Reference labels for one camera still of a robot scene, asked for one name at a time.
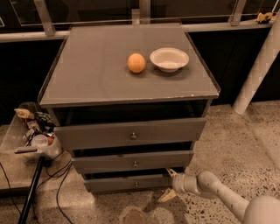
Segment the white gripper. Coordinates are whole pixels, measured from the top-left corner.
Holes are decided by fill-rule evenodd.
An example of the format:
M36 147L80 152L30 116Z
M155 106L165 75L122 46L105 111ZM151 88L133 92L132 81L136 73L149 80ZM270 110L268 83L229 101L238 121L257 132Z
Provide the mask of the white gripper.
M193 193L196 195L201 194L199 189L198 180L195 176L186 175L184 173L177 174L172 168L167 168L172 179L172 188L168 188L164 194L158 199L159 203L165 203L168 200L172 200L177 196L176 193Z

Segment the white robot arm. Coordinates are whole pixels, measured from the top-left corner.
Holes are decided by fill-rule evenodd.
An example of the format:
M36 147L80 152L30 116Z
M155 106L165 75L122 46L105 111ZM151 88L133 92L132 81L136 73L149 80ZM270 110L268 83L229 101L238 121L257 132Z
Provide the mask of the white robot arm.
M178 194L193 193L207 199L218 198L241 224L280 224L280 200L271 196L259 196L251 201L232 191L210 171L201 171L197 176L176 173L166 169L172 180L159 198L166 202Z

